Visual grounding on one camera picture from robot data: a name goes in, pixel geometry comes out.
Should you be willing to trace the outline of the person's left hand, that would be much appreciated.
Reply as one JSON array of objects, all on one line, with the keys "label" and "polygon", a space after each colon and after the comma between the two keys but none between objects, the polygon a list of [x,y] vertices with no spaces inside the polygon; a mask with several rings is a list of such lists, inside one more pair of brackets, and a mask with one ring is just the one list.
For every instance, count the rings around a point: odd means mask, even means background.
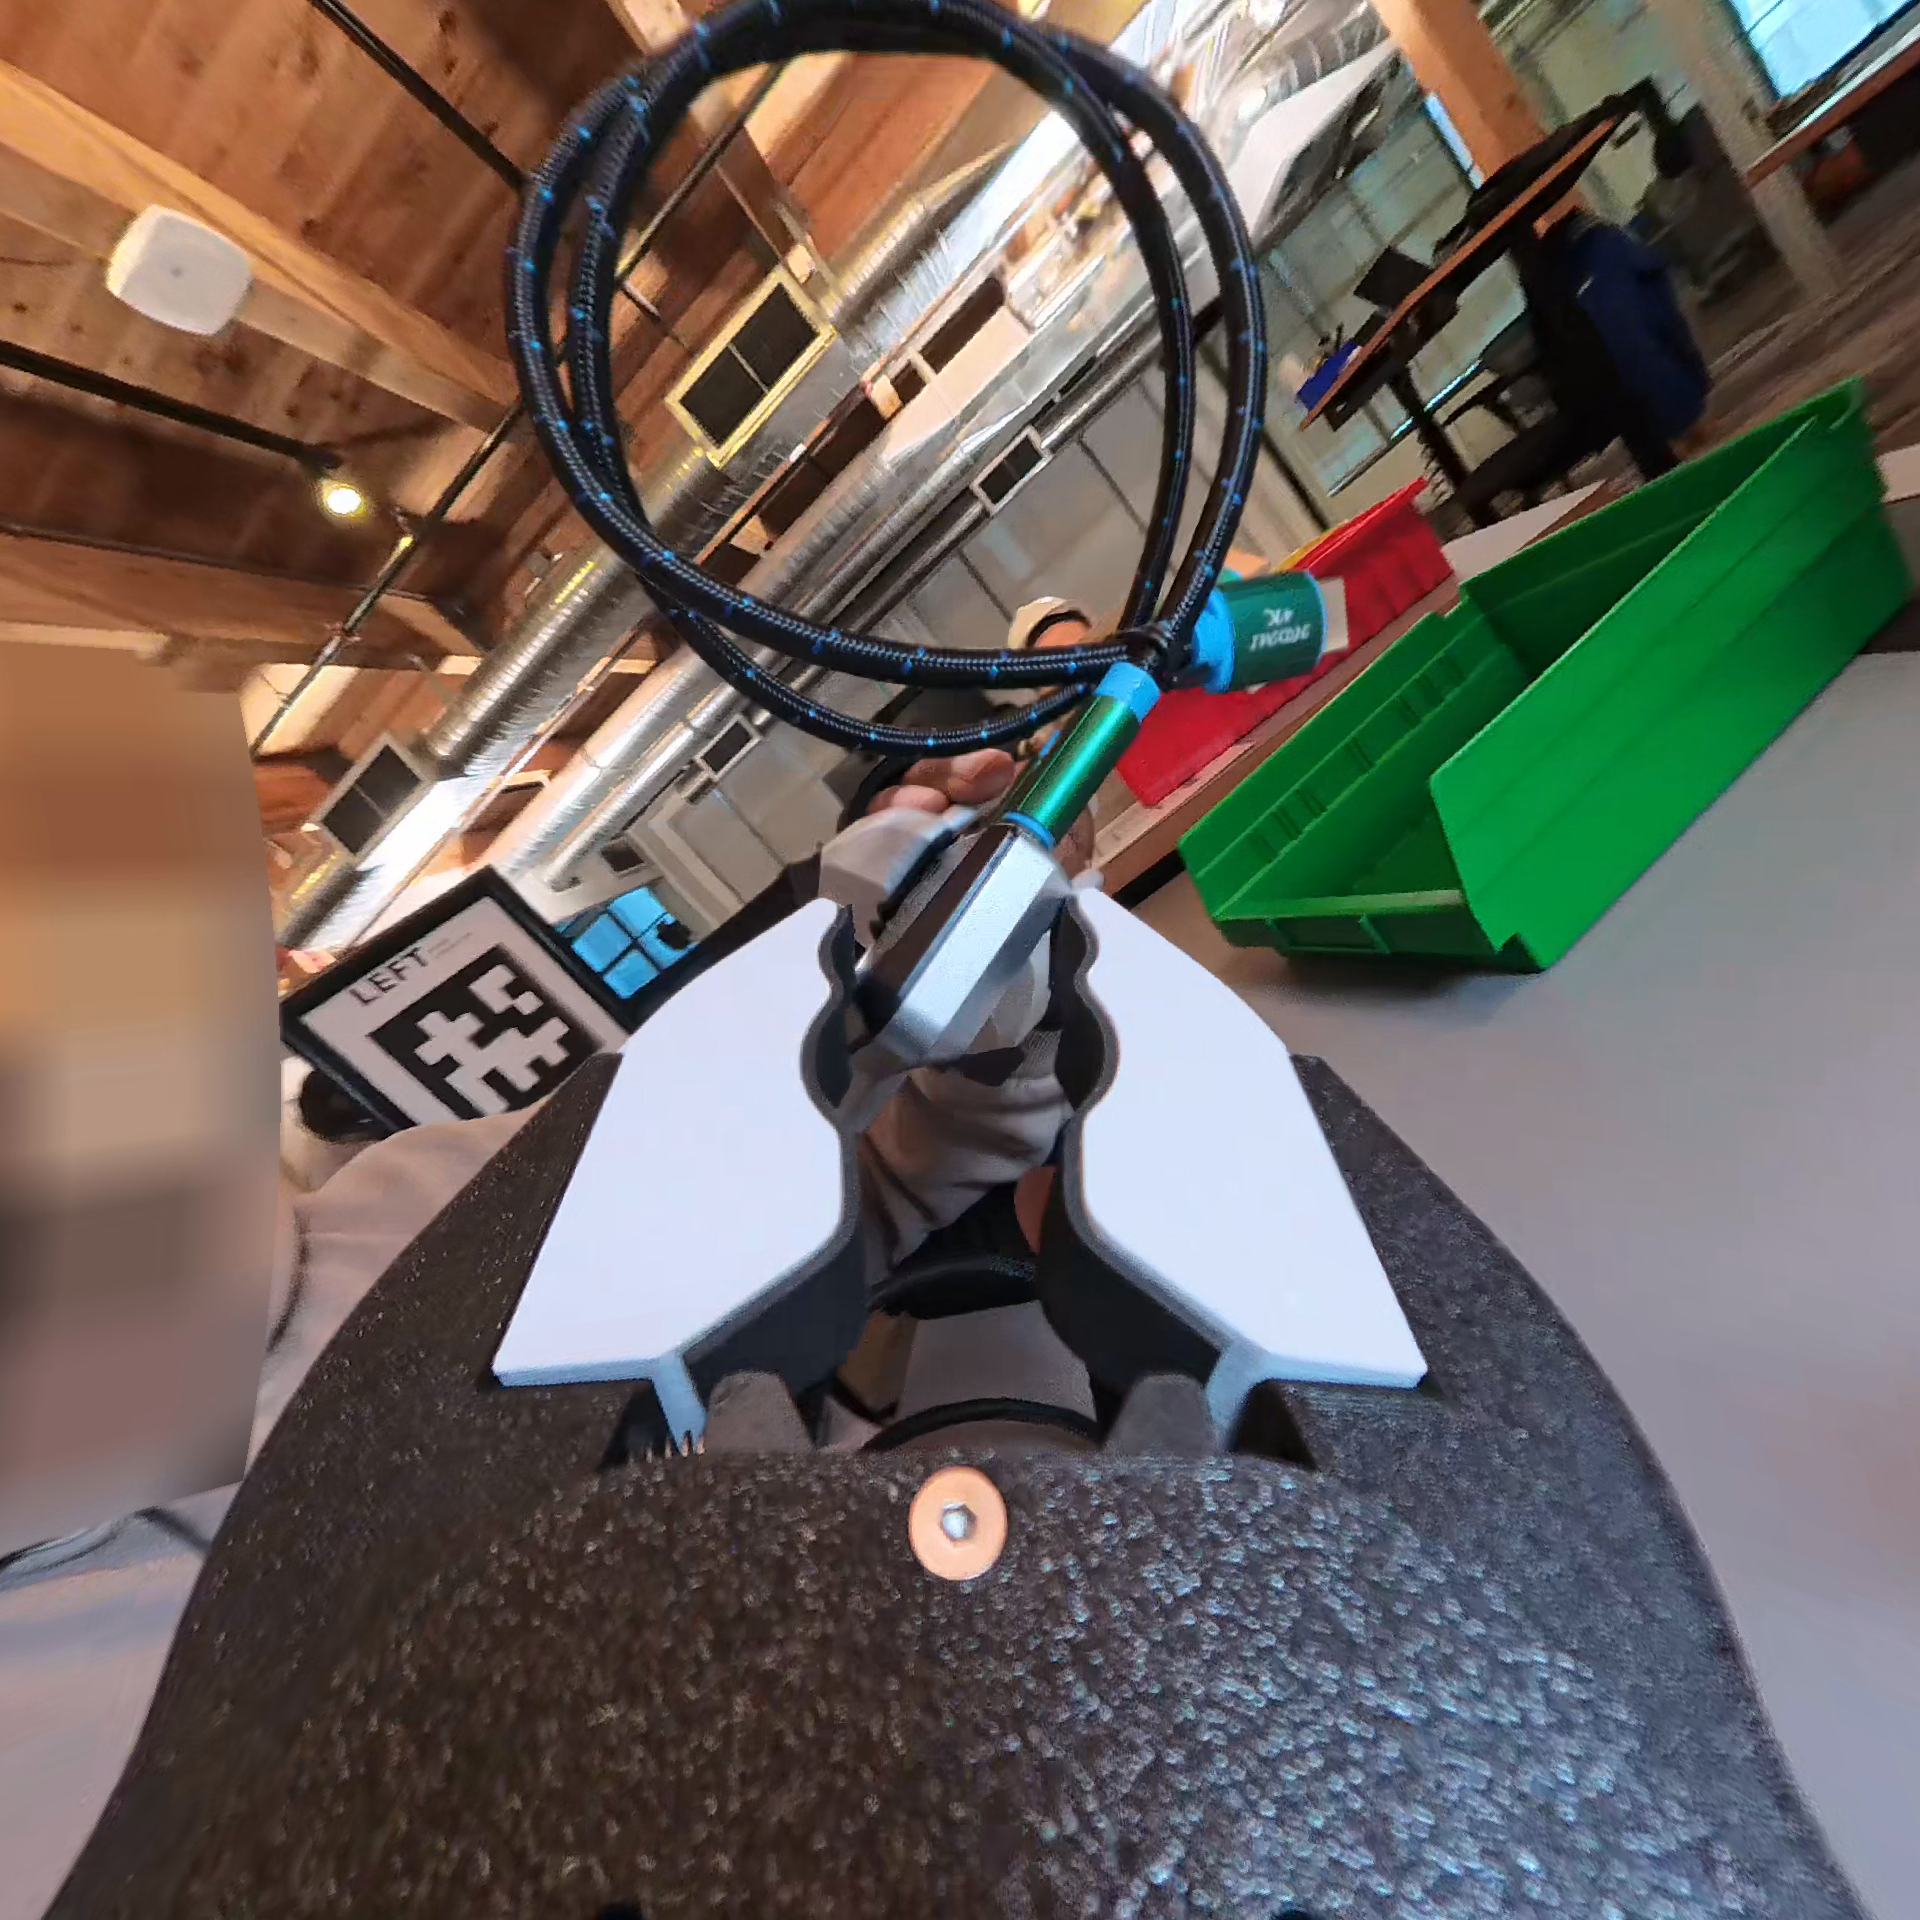
[{"label": "person's left hand", "polygon": [[[987,810],[1017,774],[1017,756],[1001,751],[881,768],[865,811],[821,851],[817,895],[845,908],[869,939],[946,817]],[[1059,1042],[1050,954],[1039,946],[966,1056],[898,1079],[858,1142],[878,1280],[995,1188],[1031,1188],[1051,1167],[1073,1110],[1057,1070]]]}]

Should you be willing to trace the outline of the white ceiling access point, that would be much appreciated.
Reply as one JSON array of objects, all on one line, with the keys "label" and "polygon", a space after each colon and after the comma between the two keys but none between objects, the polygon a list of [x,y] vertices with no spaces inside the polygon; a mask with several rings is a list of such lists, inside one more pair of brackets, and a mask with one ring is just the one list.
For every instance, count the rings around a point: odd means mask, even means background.
[{"label": "white ceiling access point", "polygon": [[254,288],[250,256],[178,209],[149,206],[105,262],[108,292],[140,318],[213,338],[233,324]]}]

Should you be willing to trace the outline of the green plastic bin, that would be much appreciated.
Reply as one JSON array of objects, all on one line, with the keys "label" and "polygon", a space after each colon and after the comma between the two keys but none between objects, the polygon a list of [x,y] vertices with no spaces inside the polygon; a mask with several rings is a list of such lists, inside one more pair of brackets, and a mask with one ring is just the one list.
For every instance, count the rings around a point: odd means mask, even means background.
[{"label": "green plastic bin", "polygon": [[1470,579],[1182,841],[1239,948],[1540,974],[1910,600],[1866,377]]}]

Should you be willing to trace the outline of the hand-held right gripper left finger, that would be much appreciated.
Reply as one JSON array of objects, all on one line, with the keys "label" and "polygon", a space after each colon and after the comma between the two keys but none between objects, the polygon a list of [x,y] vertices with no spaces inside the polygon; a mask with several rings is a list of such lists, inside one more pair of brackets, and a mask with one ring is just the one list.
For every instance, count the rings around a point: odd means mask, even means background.
[{"label": "hand-held right gripper left finger", "polygon": [[502,1388],[821,1385],[869,1319],[845,1009],[817,899],[695,977],[619,1052],[491,1360]]}]

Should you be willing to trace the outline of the blue jacket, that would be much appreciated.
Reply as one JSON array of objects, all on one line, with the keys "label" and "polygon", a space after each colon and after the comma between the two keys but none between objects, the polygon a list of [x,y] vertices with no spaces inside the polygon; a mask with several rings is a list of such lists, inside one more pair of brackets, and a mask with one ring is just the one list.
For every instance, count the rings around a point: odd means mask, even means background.
[{"label": "blue jacket", "polygon": [[1557,411],[1594,450],[1622,446],[1645,482],[1674,472],[1713,374],[1662,256],[1583,211],[1526,217],[1511,256]]}]

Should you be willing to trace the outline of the black silver adapter hub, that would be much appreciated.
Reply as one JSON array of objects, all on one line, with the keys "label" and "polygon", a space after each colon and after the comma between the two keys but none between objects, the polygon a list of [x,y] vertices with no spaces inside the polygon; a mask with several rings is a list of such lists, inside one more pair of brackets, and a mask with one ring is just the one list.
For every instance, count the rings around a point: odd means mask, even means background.
[{"label": "black silver adapter hub", "polygon": [[941,847],[854,971],[861,1059],[887,1072],[961,1059],[1057,928],[1070,881],[1015,817]]}]

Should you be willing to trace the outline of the red plastic bin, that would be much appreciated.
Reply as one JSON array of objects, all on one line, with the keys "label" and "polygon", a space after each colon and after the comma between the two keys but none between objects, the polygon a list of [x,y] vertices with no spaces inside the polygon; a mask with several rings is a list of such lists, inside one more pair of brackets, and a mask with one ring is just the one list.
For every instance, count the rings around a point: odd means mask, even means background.
[{"label": "red plastic bin", "polygon": [[1425,482],[1405,484],[1297,555],[1319,586],[1343,590],[1349,639],[1331,657],[1259,689],[1179,689],[1156,702],[1117,767],[1133,801],[1162,806],[1305,689],[1354,663],[1429,592],[1453,580],[1443,544],[1419,512],[1421,490]]}]

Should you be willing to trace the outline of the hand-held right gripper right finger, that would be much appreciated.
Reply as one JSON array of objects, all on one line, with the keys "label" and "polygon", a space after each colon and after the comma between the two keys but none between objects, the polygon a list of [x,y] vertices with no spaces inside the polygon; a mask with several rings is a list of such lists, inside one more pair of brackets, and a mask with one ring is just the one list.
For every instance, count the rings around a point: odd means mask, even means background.
[{"label": "hand-held right gripper right finger", "polygon": [[1102,1388],[1414,1388],[1426,1358],[1286,1046],[1100,892],[1053,939],[1050,1326]]}]

